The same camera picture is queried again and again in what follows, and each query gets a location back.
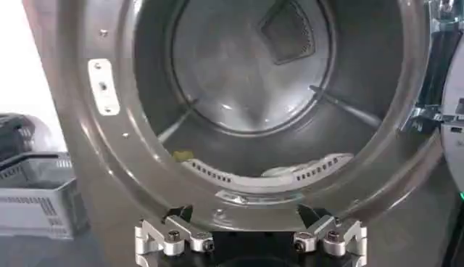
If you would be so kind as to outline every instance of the screw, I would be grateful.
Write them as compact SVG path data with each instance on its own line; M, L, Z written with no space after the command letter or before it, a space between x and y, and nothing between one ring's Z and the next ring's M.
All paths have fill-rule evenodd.
M108 30L101 29L101 30L99 31L99 35L100 35L101 37L107 37L107 36L108 36Z
M327 238L331 241L336 241L340 237L340 233L337 231L329 231L327 233Z
M298 253L304 253L305 250L306 250L305 244L304 244L303 242L301 242L300 240L297 240L297 241L294 243L294 247L295 247L295 250L296 250Z
M101 89L102 91L106 91L106 90L108 89L107 84L104 83L104 82L100 82L99 85L100 85L100 89Z
M171 230L167 234L172 241L178 241L181 238L181 233L177 230Z
M211 252L215 249L215 243L212 240L206 240L203 242L203 250L206 252Z

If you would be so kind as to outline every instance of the white plastic piece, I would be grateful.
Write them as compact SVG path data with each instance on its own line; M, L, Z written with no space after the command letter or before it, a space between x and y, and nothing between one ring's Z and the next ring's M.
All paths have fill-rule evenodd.
M121 108L117 99L111 62L108 59L90 59L88 77L96 108L103 116L119 114Z
M22 154L0 163L0 235L72 239L88 225L66 154Z
M237 176L232 173L219 171L201 160L192 159L182 164L208 181L221 186L235 184L239 186L279 187L284 189L298 189L319 181L335 173L353 158L352 154L330 154L321 160L309 163L274 168L265 171L262 177Z

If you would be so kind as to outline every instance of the metal fixture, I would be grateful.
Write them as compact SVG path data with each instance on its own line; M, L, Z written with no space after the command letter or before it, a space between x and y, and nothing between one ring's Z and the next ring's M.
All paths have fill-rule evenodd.
M322 210L318 211L305 207L299 209L302 220L306 222L314 221L321 212ZM156 259L160 252L168 258L179 255L189 259L187 261L193 261L196 258L194 261L197 262L198 265L196 266L198 267L209 266L202 263L203 261L198 256L206 257L205 259L208 260L212 259L214 266L221 264L221 262L214 261L217 260L214 256L212 258L207 257L208 253L215 253L214 232L200 231L177 215L169 215L164 222L142 221L135 228L137 264L142 267L157 266ZM349 253L352 266L361 267L367 264L367 228L361 226L359 221L351 219L339 220L337 224L333 216L324 215L304 231L294 232L292 236L295 253L305 257L315 257L312 252L317 250L322 252L321 257L344 257ZM233 238L230 239L230 245L236 245L233 240ZM183 246L185 241L190 244L189 248L192 252L201 254L193 255L186 251L186 247Z

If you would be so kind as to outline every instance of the washing machine drum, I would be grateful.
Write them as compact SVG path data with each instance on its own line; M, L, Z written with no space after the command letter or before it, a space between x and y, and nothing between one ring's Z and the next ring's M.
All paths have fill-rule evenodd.
M422 1L135 3L110 57L120 109L96 119L135 198L193 205L208 226L295 229L289 207L347 213L410 181L434 143L399 131L426 75Z

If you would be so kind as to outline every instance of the metal bracket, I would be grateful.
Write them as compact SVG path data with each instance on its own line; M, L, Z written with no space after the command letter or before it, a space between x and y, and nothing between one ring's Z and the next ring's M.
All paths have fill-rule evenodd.
M164 223L142 220L135 227L135 236L136 262L142 267L155 266L152 252L162 250L168 257L181 255L186 249L186 241L194 252L207 253L215 249L211 233L200 231L177 215L166 217Z
M360 221L346 220L342 223L325 215L306 231L294 234L297 252L315 252L318 242L322 242L324 252L329 255L342 257L349 252L358 257L353 266L367 265L368 230Z
M463 29L463 0L427 0L431 32Z

